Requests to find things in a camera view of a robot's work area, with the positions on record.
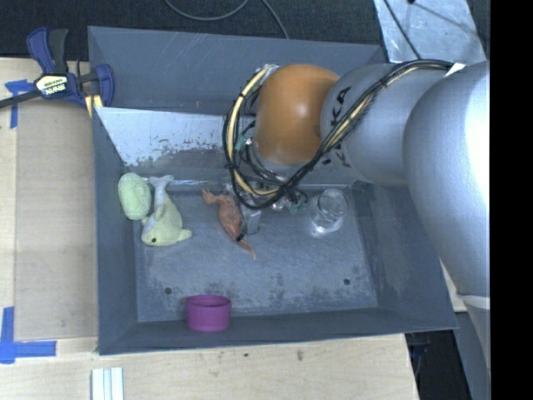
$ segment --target black cable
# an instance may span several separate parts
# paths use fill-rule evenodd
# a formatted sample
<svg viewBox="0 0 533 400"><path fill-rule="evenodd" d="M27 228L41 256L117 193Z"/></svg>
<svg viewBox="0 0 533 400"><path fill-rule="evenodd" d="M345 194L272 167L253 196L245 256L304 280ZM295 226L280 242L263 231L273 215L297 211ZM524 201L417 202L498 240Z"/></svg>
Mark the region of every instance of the black cable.
<svg viewBox="0 0 533 400"><path fill-rule="evenodd" d="M388 0L383 0L383 2L385 3L387 9L389 9L389 12L391 13L391 16L392 16L392 19L394 19L394 22L396 23L396 25L398 26L398 29L400 30L400 33L401 35L403 36L403 38L406 40L407 44L409 45L409 47L411 48L411 50L413 51L413 53L416 55L416 59L422 59L421 55L418 53L418 51L415 49L415 46L413 45L413 43L411 42L411 40L407 37L407 34L406 32L404 31L403 27L400 25L400 21L398 21L398 18L396 17L396 14L394 13L394 11L392 10L392 7L389 3Z"/></svg>
<svg viewBox="0 0 533 400"><path fill-rule="evenodd" d="M236 13L240 12L247 5L249 0L243 0L242 3L239 4L239 6L237 6L235 9L233 9L232 11L230 11L228 13L224 13L223 15L220 15L218 17L198 17L198 16L194 16L194 15L191 15L189 13L183 12L182 10L178 9L176 6L174 6L172 3L170 3L170 0L164 0L164 1L165 1L165 3L167 4L167 6L170 9L172 9L174 12L176 12L177 14L179 14L179 15L185 17L185 18L191 19L193 21L212 22L212 21L221 21L223 19L227 19L227 18L235 15ZM274 17L274 19L276 20L277 24L279 25L281 31L283 32L283 35L285 36L285 38L289 38L289 34L286 31L285 26L283 25L283 22L281 22L281 19L277 16L276 11L272 8L272 6L268 3L267 0L261 0L261 2L266 6L268 11Z"/></svg>

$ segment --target plush fish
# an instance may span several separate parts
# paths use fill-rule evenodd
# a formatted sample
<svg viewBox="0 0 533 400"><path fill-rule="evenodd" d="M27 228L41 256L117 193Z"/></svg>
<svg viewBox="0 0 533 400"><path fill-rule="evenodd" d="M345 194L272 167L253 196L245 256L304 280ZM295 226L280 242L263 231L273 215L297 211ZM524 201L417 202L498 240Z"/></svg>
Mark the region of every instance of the plush fish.
<svg viewBox="0 0 533 400"><path fill-rule="evenodd" d="M146 179L134 172L125 173L118 181L118 198L126 217L134 221L143 219L152 205L152 193Z"/></svg>
<svg viewBox="0 0 533 400"><path fill-rule="evenodd" d="M172 175L150 177L148 181L155 188L153 198L153 214L142 220L142 242L149 246L171 246L192 235L190 230L183 229L182 215L176 205L168 197L167 184Z"/></svg>
<svg viewBox="0 0 533 400"><path fill-rule="evenodd" d="M250 246L250 243L244 238L241 232L241 212L239 211L235 200L231 194L220 194L215 196L209 190L202 190L202 196L207 204L218 204L218 219L230 237L243 246L255 259L256 253Z"/></svg>

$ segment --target glass cup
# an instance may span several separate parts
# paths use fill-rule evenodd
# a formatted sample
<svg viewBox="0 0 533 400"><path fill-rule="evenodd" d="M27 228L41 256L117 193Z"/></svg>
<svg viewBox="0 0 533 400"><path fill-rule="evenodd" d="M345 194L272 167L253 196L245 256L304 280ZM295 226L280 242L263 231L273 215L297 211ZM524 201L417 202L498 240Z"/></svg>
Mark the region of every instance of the glass cup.
<svg viewBox="0 0 533 400"><path fill-rule="evenodd" d="M328 188L315 196L309 206L313 234L333 233L341 229L348 215L348 209L348 199L336 188Z"/></svg>

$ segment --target wooden table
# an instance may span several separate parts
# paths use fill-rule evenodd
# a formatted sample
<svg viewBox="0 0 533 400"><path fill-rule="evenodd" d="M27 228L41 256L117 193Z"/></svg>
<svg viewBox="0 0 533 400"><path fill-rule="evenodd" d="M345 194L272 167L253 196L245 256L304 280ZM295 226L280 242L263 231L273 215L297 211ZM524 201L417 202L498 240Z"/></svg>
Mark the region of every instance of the wooden table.
<svg viewBox="0 0 533 400"><path fill-rule="evenodd" d="M38 74L39 67L32 60L0 58L0 99L10 96L3 87L6 81L22 78L31 81ZM45 102L37 99L19 106L19 118L22 121L26 117L26 121L29 121L31 119L29 114L36 113L43 118L48 117L50 123L53 123L63 111L69 112L69 106L64 102ZM72 111L81 112L80 117L87 116L83 115L81 109L76 108ZM22 260L27 251L27 240L23 235L19 236L20 231L27 229L25 220L21 219L25 218L26 213L21 212L20 206L16 210L15 184L18 181L21 183L19 187L25 188L32 183L41 183L42 179L21 173L20 165L27 163L23 161L27 157L20 153L17 155L18 128L9 128L10 113L11 110L8 108L0 110L0 311L1 308L24 303L23 297L32 290L31 286L17 287L17 283L46 279L38 266L26 267L23 262L20 262L19 266L17 262L17 271L15 270L16 259L21 257ZM46 136L45 132L39 131L39 133ZM68 158L80 158L72 151L63 154L67 154ZM67 165L63 168L56 167L55 170L68 171L72 170L72 167ZM57 222L57 213L66 212L65 208L72 211L71 207L64 205L67 200L65 197L57 198L56 202L54 200L56 199L53 197L46 200L45 204L53 206L55 213L46 213L50 221L42 221L44 229ZM72 225L72 219L67 219L67 223L69 221ZM22 308L27 308L27 314L35 314L30 317L22 312L17 313L18 305L15 307L16 321L24 321L27 325L41 322L43 327L38 328L45 328L48 325L49 330L56 330L59 333L55 337L57 356L18 358L13 365L0 364L1 400L90 398L92 369L112 367L123 368L127 400L144 398L412 400L419 398L403 335L100 357L95 352L97 338L94 333L96 326L93 321L92 299L86 298L85 302L76 300L69 302L65 298L69 296L66 295L65 289L78 291L94 289L94 286L90 286L87 281L91 280L92 276L80 274L76 259L69 262L67 268L61 264L68 256L62 255L65 245L68 246L68 239L59 242L57 250L54 251L55 243L51 246L46 238L37 236L37 240L39 238L43 244L47 244L48 255L53 255L55 252L58 256L54 262L47 261L49 259L47 254L43 255L43 265L47 265L47 270L52 273L61 272L62 277L67 272L71 279L82 282L65 286L62 277L56 277L51 279L52 281L42 283L43 286L37 286L38 295L35 292L31 293L39 300L41 297L54 298L54 295L61 298L55 304L58 309L57 316L50 317L51 312L44 309L44 305L41 311L36 311L26 303ZM20 327L16 329L16 335L19 332L30 333L31 329L31 327ZM69 337L67 330L82 335Z"/></svg>

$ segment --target gray bin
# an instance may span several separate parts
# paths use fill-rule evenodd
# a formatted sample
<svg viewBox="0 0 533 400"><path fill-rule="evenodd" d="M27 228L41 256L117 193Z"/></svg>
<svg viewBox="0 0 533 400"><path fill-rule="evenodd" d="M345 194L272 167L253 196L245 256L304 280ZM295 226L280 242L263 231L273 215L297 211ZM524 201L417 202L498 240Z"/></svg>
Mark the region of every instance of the gray bin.
<svg viewBox="0 0 533 400"><path fill-rule="evenodd" d="M321 167L303 188L310 195L344 190L351 214L342 230L315 238L305 213L266 210L259 232L248 237L254 261L222 231L217 209L202 201L202 188L219 193L227 178L220 148L174 149L155 159L140 151L126 161L120 135L105 123L116 108L223 118L265 63L314 63L342 75L382 62L378 47L99 27L89 29L89 39L92 65L110 64L117 88L113 107L92 123L101 354L456 327L439 259L405 188L353 183L350 173ZM124 120L126 132L139 128ZM130 171L175 176L168 192L193 231L190 239L165 248L141 242L139 222L125 217L117 195L118 180ZM189 330L183 302L192 294L231 298L230 327Z"/></svg>

